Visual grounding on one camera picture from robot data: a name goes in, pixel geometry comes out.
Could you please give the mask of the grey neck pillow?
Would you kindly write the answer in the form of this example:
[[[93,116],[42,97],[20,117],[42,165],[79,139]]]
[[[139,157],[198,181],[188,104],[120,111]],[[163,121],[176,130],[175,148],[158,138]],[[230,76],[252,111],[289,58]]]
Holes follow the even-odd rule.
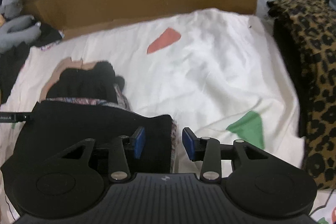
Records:
[[[32,15],[12,19],[1,26],[1,53],[20,43],[31,44],[41,33],[41,22],[36,21]]]

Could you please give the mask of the leopard print cloth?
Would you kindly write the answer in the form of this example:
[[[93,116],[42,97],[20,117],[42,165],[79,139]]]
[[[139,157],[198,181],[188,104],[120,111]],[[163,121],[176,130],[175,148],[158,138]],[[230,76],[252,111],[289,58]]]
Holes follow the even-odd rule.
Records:
[[[273,0],[273,36],[299,100],[302,167],[335,188],[335,10],[325,0]]]

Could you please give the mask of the black shorts with bear trim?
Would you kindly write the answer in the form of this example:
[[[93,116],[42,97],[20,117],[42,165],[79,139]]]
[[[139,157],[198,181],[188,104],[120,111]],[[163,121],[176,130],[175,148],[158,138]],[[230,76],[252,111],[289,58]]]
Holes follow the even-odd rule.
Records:
[[[5,186],[11,186],[29,167],[83,139],[105,144],[114,137],[132,135],[138,127],[145,128],[146,142],[140,159],[128,161],[130,170],[169,173],[174,131],[171,116],[146,118],[130,111],[122,94],[124,84],[106,61],[89,70],[64,70],[45,100],[35,104],[31,120],[23,122],[14,153],[1,168]]]

